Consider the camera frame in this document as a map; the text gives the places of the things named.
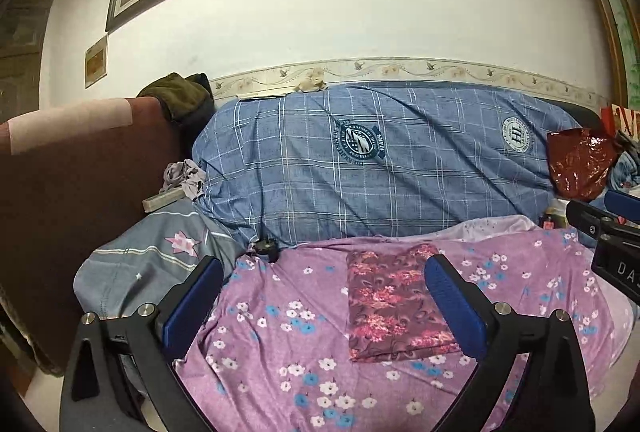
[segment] blue plaid fabric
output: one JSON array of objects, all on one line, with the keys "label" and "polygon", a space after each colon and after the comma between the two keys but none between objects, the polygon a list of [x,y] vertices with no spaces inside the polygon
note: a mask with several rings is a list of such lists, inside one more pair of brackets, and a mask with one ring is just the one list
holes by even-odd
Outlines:
[{"label": "blue plaid fabric", "polygon": [[441,82],[229,102],[193,146],[207,173],[197,203],[239,242],[273,237],[281,247],[489,216],[536,220],[553,197],[546,134],[574,126],[516,91]]}]

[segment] wallpaper border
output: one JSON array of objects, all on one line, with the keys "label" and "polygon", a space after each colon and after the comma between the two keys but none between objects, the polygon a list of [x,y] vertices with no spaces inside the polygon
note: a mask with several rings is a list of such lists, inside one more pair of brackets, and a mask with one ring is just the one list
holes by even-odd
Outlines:
[{"label": "wallpaper border", "polygon": [[273,66],[210,80],[216,106],[242,99],[315,91],[325,86],[363,80],[432,80],[482,84],[526,92],[532,96],[581,105],[600,113],[610,103],[597,92],[548,76],[502,66],[437,58],[359,58],[316,60]]}]

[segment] pink star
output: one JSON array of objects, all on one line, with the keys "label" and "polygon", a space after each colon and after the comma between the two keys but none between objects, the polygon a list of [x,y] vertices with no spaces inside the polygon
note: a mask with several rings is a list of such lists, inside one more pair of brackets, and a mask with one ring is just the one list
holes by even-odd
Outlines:
[{"label": "pink star", "polygon": [[192,257],[198,256],[193,247],[196,244],[200,244],[201,241],[189,238],[183,232],[178,232],[173,237],[165,237],[164,240],[168,240],[171,243],[174,253],[185,252]]}]

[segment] brown sofa armrest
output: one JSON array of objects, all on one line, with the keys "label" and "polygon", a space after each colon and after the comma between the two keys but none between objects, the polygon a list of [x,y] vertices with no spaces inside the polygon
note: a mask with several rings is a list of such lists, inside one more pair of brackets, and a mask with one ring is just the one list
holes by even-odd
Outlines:
[{"label": "brown sofa armrest", "polygon": [[81,316],[76,271],[143,217],[142,200],[180,159],[178,134],[155,98],[25,118],[0,126],[0,298],[41,367],[62,374]]}]

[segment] blue gripper pad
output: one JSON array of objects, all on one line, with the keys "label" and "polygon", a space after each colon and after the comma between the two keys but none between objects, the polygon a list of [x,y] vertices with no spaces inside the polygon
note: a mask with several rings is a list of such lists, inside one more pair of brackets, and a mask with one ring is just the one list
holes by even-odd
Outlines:
[{"label": "blue gripper pad", "polygon": [[486,326],[460,288],[433,257],[428,258],[424,265],[424,281],[462,352],[482,360],[487,352]]},{"label": "blue gripper pad", "polygon": [[604,194],[604,205],[612,214],[627,218],[636,224],[640,221],[640,199],[623,192],[609,190]]},{"label": "blue gripper pad", "polygon": [[183,358],[187,353],[220,293],[224,277],[222,263],[217,259],[212,260],[182,297],[162,329],[162,344],[167,358]]}]

